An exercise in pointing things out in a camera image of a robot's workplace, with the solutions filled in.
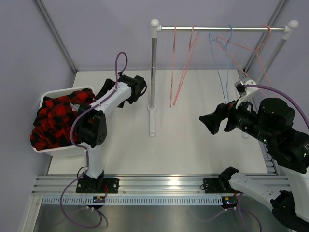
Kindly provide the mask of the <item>blue hanger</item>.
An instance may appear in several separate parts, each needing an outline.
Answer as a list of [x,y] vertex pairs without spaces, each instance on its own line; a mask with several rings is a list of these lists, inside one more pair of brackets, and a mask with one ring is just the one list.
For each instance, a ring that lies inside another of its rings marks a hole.
[[[227,38],[226,42],[224,42],[223,39],[219,39],[217,37],[214,37],[214,35],[212,33],[209,33],[208,35],[208,40],[209,40],[209,45],[211,48],[211,56],[215,65],[215,69],[219,78],[219,83],[220,83],[220,87],[221,87],[221,91],[223,94],[223,98],[224,98],[224,103],[228,103],[230,100],[229,97],[229,90],[228,90],[228,85],[229,85],[229,57],[227,55],[227,50],[228,50],[228,44],[230,42],[230,40],[232,39],[233,36],[233,26],[232,25],[228,25],[229,27],[229,37]],[[225,58],[225,65],[223,64],[218,64],[217,62],[217,58],[215,55],[215,51],[214,51],[214,45],[218,45],[218,47],[221,49],[223,56]],[[221,75],[221,71],[220,70],[226,70],[226,76],[225,78],[222,78]]]

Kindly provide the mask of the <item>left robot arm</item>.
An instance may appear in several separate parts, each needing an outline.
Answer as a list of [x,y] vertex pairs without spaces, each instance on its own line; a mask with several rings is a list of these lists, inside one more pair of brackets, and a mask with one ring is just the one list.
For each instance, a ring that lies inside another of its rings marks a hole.
[[147,89],[146,81],[141,76],[134,78],[119,73],[117,81],[106,79],[95,101],[82,104],[78,109],[77,121],[72,125],[85,148],[85,171],[78,178],[76,193],[116,194],[119,189],[118,178],[107,178],[102,164],[102,144],[107,131],[106,117],[116,108],[123,108],[125,102],[133,104]]

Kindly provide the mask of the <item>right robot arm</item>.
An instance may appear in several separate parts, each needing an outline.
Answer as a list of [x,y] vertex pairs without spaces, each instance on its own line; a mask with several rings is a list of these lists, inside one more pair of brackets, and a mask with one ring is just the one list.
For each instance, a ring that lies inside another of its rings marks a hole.
[[223,120],[225,132],[235,128],[262,142],[267,153],[284,170],[290,191],[272,190],[228,167],[218,176],[224,192],[244,193],[266,206],[283,226],[297,231],[309,230],[309,136],[293,129],[295,110],[279,98],[266,98],[258,111],[249,110],[250,102],[236,101],[217,105],[213,113],[199,117],[215,135]]

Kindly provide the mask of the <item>red black checked shirt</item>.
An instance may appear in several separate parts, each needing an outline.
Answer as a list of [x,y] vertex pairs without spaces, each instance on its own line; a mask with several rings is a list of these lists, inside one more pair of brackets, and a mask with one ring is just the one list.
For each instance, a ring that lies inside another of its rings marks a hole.
[[30,142],[37,151],[71,146],[70,130],[78,112],[72,106],[94,102],[89,88],[76,90],[57,98],[44,97],[33,122]]

